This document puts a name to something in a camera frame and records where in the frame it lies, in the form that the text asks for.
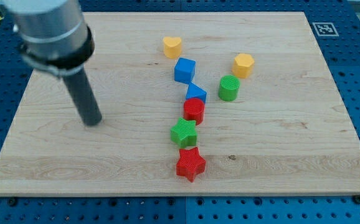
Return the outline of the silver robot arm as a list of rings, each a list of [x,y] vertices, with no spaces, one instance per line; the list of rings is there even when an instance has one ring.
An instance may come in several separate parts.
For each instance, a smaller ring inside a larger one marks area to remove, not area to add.
[[[25,63],[56,77],[81,71],[94,41],[77,0],[0,0],[22,39]]]

